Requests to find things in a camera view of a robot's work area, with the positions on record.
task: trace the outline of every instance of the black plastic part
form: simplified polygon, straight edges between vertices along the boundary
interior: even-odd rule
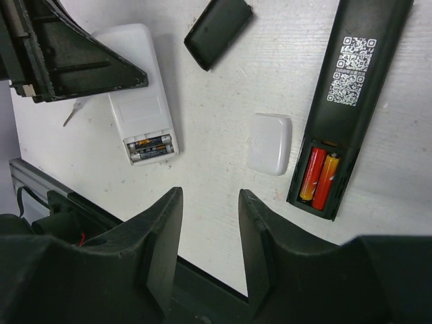
[[[25,218],[19,218],[12,214],[0,215],[1,235],[32,235],[34,232]]]
[[[287,201],[309,213],[334,220],[360,152],[367,128],[377,104],[390,63],[396,52],[412,0],[341,0],[331,31],[323,67],[318,79],[309,118],[304,131],[301,153],[294,170]],[[335,72],[342,57],[346,38],[376,40],[369,68],[355,105],[329,101]],[[336,147],[324,142],[335,143]],[[313,147],[337,153],[340,163],[323,211],[302,202],[299,194]]]
[[[252,17],[244,0],[211,0],[184,44],[199,66],[209,71]]]
[[[2,323],[432,323],[431,237],[363,236],[339,247],[242,190],[247,299],[184,259],[176,262],[181,189],[125,223],[78,195],[49,196],[54,211],[81,208],[95,211],[105,228],[120,225],[82,248],[3,232]]]
[[[162,323],[176,268],[183,195],[75,247],[0,236],[0,322]]]
[[[79,242],[82,233],[77,214],[73,211],[56,213],[34,221],[32,229],[38,235],[52,235],[70,244]]]
[[[253,323],[432,323],[432,238],[360,236],[336,246],[249,190],[240,235]]]
[[[57,0],[2,0],[0,11],[0,78],[6,70],[23,97],[50,102],[149,84],[146,72],[93,39]]]
[[[248,299],[181,257],[164,324],[250,324]]]

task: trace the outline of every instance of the red wire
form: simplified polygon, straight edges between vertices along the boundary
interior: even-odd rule
[[[83,245],[85,240],[86,240],[86,234],[85,233],[81,233],[81,241],[78,244],[78,246]]]

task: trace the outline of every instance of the qr code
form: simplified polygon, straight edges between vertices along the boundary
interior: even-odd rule
[[[376,39],[345,37],[336,63],[328,101],[356,106],[366,72],[377,45]]]

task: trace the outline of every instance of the battery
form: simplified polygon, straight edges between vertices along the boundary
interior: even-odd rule
[[[168,144],[171,143],[170,135],[163,135],[154,138],[148,138],[146,140],[139,140],[138,142],[133,142],[128,144],[128,148],[131,151],[136,151],[140,149],[146,149],[148,147],[157,146],[160,144]]]
[[[320,148],[312,148],[310,159],[306,173],[303,180],[302,190],[300,191],[300,198],[303,201],[310,201],[313,198],[315,189],[317,188],[319,176],[323,169],[323,164],[327,151],[321,150]]]
[[[172,152],[174,152],[174,148],[171,144],[162,144],[132,153],[130,155],[130,159],[132,160],[132,162],[139,162],[142,160],[151,159],[152,157],[159,157],[161,155],[170,154]]]
[[[313,197],[312,207],[322,211],[330,193],[336,171],[338,170],[340,158],[337,154],[328,154],[325,158],[323,171],[319,177],[317,191]]]

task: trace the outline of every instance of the white surface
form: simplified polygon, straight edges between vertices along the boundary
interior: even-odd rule
[[[133,165],[148,165],[174,157],[179,153],[177,138],[149,29],[142,24],[129,24],[105,29],[93,36],[147,73],[146,88],[109,94],[115,124],[128,161]],[[128,144],[162,135],[171,136],[174,148],[172,154],[135,163],[131,161]]]
[[[249,135],[248,167],[271,176],[288,168],[292,124],[287,116],[256,113]]]
[[[338,0],[249,2],[256,20],[207,73],[183,45],[207,0],[63,0],[89,32],[149,27],[182,152],[169,163],[131,167],[106,97],[90,100],[62,128],[72,102],[34,105],[14,95],[23,158],[121,219],[182,186],[180,255],[242,293],[241,188],[336,243],[365,233],[432,234],[432,1],[416,0],[334,223],[285,199]],[[246,167],[256,112],[293,121],[284,176]]]

